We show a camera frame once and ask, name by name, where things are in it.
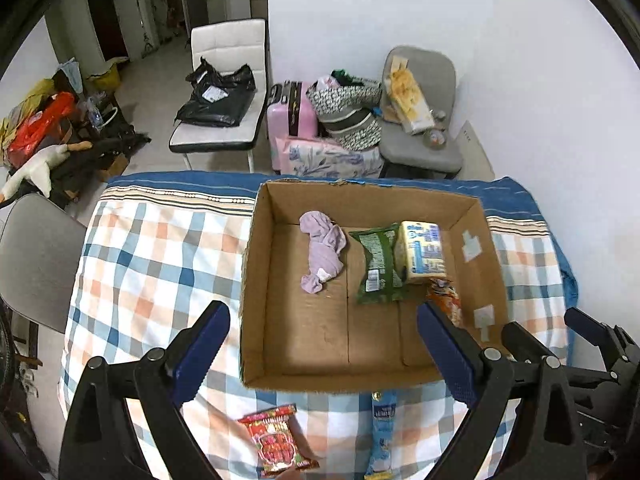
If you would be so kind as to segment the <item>orange panda snack packet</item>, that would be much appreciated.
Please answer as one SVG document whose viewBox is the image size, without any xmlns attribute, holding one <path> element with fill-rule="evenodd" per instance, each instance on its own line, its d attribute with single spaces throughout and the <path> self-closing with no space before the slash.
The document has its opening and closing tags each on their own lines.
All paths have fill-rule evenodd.
<svg viewBox="0 0 640 480">
<path fill-rule="evenodd" d="M 448 278 L 430 278 L 425 297 L 427 301 L 442 310 L 454 326 L 463 326 L 460 298 Z"/>
</svg>

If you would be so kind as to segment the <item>white blue tissue pack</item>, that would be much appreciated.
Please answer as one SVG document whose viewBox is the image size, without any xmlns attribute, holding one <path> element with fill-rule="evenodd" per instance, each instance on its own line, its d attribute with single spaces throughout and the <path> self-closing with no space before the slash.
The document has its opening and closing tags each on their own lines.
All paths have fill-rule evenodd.
<svg viewBox="0 0 640 480">
<path fill-rule="evenodd" d="M 403 221 L 394 248 L 395 269 L 406 284 L 446 278 L 442 237 L 436 223 Z"/>
</svg>

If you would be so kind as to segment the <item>green snack packet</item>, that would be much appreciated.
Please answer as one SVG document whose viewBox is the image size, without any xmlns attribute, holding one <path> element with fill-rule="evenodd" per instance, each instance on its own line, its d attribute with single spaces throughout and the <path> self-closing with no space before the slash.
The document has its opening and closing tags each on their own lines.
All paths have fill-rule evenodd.
<svg viewBox="0 0 640 480">
<path fill-rule="evenodd" d="M 395 269 L 394 248 L 399 223 L 385 228 L 352 231 L 364 252 L 366 272 L 357 292 L 358 304 L 388 304 L 405 297 L 405 284 Z"/>
</svg>

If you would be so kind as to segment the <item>purple cloth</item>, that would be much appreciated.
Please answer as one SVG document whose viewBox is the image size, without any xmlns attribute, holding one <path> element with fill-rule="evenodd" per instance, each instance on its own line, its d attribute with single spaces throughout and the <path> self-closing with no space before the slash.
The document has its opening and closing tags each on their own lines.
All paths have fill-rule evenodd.
<svg viewBox="0 0 640 480">
<path fill-rule="evenodd" d="M 300 287 L 307 294 L 318 294 L 344 268 L 340 255 L 347 245 L 346 236 L 329 216 L 316 210 L 300 216 L 299 229 L 309 236 L 309 271 L 300 279 Z"/>
</svg>

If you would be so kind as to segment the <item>blue Nestle milk sachet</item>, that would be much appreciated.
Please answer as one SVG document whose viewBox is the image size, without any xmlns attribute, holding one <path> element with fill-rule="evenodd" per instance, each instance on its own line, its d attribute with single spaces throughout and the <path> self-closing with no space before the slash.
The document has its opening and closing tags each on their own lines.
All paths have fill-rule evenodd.
<svg viewBox="0 0 640 480">
<path fill-rule="evenodd" d="M 391 479 L 397 391 L 372 393 L 372 444 L 365 479 Z"/>
</svg>

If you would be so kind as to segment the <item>red snack packet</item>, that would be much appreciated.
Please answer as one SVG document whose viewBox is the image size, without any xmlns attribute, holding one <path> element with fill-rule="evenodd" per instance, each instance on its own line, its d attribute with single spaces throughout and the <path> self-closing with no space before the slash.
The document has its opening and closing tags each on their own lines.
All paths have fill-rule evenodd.
<svg viewBox="0 0 640 480">
<path fill-rule="evenodd" d="M 320 467 L 311 452 L 300 446 L 302 440 L 294 430 L 297 408 L 285 404 L 240 419 L 255 445 L 262 478 L 276 478 L 289 469 L 308 470 Z"/>
</svg>

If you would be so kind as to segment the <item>plaid checkered bed quilt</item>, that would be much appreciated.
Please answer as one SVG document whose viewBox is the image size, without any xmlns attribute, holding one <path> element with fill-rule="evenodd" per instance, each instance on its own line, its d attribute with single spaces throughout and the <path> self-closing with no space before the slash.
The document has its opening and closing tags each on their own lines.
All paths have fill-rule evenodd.
<svg viewBox="0 0 640 480">
<path fill-rule="evenodd" d="M 119 177 L 94 208 L 70 300 L 58 400 L 68 410 L 88 359 L 120 363 L 171 342 L 213 300 L 240 306 L 242 255 L 259 174 L 179 171 Z M 476 197 L 501 264 L 510 319 L 560 359 L 573 356 L 563 316 L 578 300 L 570 264 L 533 196 L 518 182 L 431 180 L 424 188 Z M 254 479 L 257 452 L 240 418 L 295 404 L 319 455 L 316 479 L 359 479 L 371 445 L 371 398 L 250 390 L 232 328 L 184 418 L 221 477 Z"/>
</svg>

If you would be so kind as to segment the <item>grey chair at left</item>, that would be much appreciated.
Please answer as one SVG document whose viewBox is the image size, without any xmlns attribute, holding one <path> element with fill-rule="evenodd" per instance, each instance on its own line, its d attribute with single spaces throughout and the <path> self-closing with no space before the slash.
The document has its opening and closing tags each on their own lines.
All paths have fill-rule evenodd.
<svg viewBox="0 0 640 480">
<path fill-rule="evenodd" d="M 62 334 L 86 227 L 38 194 L 13 205 L 1 234 L 1 298 L 23 318 Z"/>
</svg>

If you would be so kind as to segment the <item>open cardboard milk box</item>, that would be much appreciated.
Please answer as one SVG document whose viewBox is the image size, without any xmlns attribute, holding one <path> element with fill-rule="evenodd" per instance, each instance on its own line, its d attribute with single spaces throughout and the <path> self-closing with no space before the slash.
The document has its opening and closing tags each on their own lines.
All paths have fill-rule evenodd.
<svg viewBox="0 0 640 480">
<path fill-rule="evenodd" d="M 418 330 L 432 296 L 401 259 L 406 221 L 438 236 L 461 325 L 498 346 L 506 286 L 480 200 L 416 186 L 272 180 L 244 256 L 240 377 L 293 392 L 363 392 L 436 380 Z"/>
</svg>

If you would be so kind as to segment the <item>floral pillow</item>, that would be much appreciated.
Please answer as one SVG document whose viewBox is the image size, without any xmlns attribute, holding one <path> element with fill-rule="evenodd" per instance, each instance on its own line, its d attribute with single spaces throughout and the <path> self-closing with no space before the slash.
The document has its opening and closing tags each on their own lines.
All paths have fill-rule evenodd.
<svg viewBox="0 0 640 480">
<path fill-rule="evenodd" d="M 329 139 L 275 138 L 271 155 L 274 171 L 294 177 L 378 178 L 384 166 L 378 148 L 349 151 Z"/>
</svg>

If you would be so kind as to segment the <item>yellow snack box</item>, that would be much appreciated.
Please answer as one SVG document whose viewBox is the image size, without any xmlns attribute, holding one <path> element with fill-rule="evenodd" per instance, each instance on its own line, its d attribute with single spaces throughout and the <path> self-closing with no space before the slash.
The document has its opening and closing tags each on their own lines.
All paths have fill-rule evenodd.
<svg viewBox="0 0 640 480">
<path fill-rule="evenodd" d="M 390 105 L 405 133 L 414 136 L 435 127 L 431 109 L 416 78 L 409 70 L 408 58 L 392 56 L 384 84 Z"/>
</svg>

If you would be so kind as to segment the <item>black bag on chair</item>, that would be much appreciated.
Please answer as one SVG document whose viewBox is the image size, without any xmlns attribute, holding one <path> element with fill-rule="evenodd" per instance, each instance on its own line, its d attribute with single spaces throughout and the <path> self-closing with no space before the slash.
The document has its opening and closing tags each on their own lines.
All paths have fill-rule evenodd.
<svg viewBox="0 0 640 480">
<path fill-rule="evenodd" d="M 250 66 L 242 65 L 230 74 L 219 73 L 201 58 L 200 65 L 186 81 L 192 92 L 176 119 L 185 124 L 231 128 L 239 127 L 256 93 L 256 82 Z"/>
</svg>

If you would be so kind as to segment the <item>pink suitcase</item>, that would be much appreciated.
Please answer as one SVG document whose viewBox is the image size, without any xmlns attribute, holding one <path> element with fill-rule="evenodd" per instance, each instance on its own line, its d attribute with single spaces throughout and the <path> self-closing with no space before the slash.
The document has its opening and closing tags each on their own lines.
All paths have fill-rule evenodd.
<svg viewBox="0 0 640 480">
<path fill-rule="evenodd" d="M 318 136 L 318 119 L 307 96 L 310 84 L 301 81 L 274 84 L 268 94 L 267 129 L 270 140 L 313 139 Z"/>
</svg>

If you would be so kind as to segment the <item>white padded chair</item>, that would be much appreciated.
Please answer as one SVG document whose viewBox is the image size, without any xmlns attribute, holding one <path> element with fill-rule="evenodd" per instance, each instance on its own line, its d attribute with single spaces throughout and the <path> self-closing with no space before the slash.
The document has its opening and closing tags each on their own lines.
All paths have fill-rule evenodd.
<svg viewBox="0 0 640 480">
<path fill-rule="evenodd" d="M 253 172 L 253 148 L 266 110 L 267 26 L 248 18 L 191 30 L 191 95 L 175 117 L 168 148 L 193 153 L 242 151 Z"/>
</svg>

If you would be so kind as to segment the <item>grey chair by wall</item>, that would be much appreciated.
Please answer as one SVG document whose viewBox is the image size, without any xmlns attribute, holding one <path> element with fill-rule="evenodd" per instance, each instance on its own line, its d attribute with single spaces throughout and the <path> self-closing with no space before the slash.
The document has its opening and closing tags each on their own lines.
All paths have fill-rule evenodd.
<svg viewBox="0 0 640 480">
<path fill-rule="evenodd" d="M 417 47 L 390 50 L 382 73 L 380 107 L 384 174 L 454 177 L 462 155 L 448 133 L 457 75 L 446 55 Z"/>
</svg>

